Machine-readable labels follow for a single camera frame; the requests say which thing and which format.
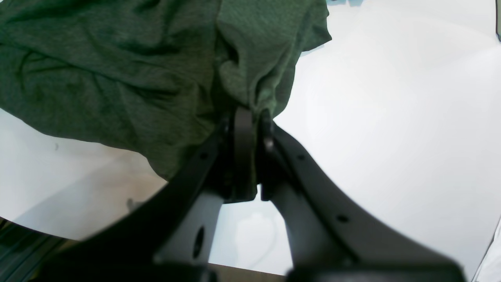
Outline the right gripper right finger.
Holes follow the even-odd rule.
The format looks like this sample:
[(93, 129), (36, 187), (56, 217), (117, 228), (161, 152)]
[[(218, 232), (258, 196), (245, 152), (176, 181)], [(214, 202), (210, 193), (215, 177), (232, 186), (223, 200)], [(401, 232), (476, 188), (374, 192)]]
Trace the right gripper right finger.
[(463, 282), (454, 260), (400, 234), (350, 199), (268, 111), (258, 121), (261, 198), (286, 224), (288, 282)]

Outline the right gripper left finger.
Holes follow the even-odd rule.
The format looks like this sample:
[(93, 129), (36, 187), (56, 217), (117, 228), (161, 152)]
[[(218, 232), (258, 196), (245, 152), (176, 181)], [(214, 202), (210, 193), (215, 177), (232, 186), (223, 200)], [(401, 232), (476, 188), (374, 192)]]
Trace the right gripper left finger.
[(215, 282), (207, 267), (223, 204), (256, 197), (252, 113), (224, 115), (177, 175), (99, 234), (43, 263), (38, 282)]

